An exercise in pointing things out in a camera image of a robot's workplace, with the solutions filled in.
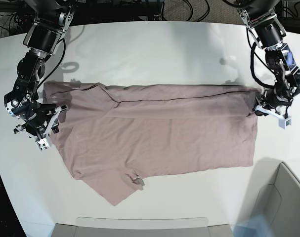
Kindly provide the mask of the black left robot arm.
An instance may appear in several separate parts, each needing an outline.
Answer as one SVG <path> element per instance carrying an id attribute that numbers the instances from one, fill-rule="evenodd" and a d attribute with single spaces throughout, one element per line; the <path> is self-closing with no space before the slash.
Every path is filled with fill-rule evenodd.
<path id="1" fill-rule="evenodd" d="M 287 43 L 283 42 L 286 31 L 274 11 L 277 0 L 235 0 L 225 1 L 235 8 L 247 30 L 253 37 L 250 70 L 253 79 L 263 87 L 257 97 L 254 112 L 257 116 L 280 114 L 279 108 L 289 108 L 295 96 L 300 94 L 300 69 Z M 273 85 L 262 82 L 255 74 L 254 57 L 256 48 L 265 52 L 264 65 L 275 76 Z"/>

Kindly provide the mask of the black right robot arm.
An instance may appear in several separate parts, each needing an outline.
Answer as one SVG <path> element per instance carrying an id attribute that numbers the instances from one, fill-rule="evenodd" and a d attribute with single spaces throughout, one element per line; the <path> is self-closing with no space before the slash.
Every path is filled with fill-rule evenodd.
<path id="1" fill-rule="evenodd" d="M 28 0 L 26 4 L 35 11 L 32 27 L 23 44 L 29 51 L 17 66 L 17 79 L 11 92 L 4 96 L 4 106 L 14 118 L 25 123 L 15 132 L 26 130 L 40 140 L 50 131 L 54 122 L 56 105 L 38 103 L 38 88 L 44 83 L 45 63 L 53 55 L 56 45 L 64 40 L 73 19 L 74 0 Z"/>

